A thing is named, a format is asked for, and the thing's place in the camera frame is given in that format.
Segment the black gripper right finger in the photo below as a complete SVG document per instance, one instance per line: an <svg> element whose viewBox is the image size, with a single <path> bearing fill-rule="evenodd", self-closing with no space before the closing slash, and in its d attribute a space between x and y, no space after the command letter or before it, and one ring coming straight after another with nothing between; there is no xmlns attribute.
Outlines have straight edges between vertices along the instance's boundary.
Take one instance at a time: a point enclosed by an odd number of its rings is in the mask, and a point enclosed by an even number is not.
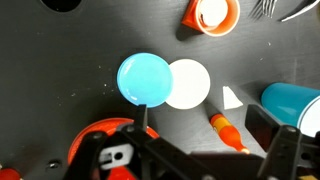
<svg viewBox="0 0 320 180"><path fill-rule="evenodd" d="M260 147L267 151L280 125L262 108L250 104L246 112L245 127Z"/></svg>

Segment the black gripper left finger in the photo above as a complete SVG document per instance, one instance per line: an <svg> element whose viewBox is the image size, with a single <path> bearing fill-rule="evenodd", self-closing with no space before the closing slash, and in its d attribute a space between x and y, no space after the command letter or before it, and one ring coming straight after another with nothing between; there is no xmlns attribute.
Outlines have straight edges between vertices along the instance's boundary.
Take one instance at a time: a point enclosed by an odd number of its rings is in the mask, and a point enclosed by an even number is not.
<svg viewBox="0 0 320 180"><path fill-rule="evenodd" d="M136 116L134 119L134 125L142 130L147 129L148 124L148 111L146 105L139 105L137 107Z"/></svg>

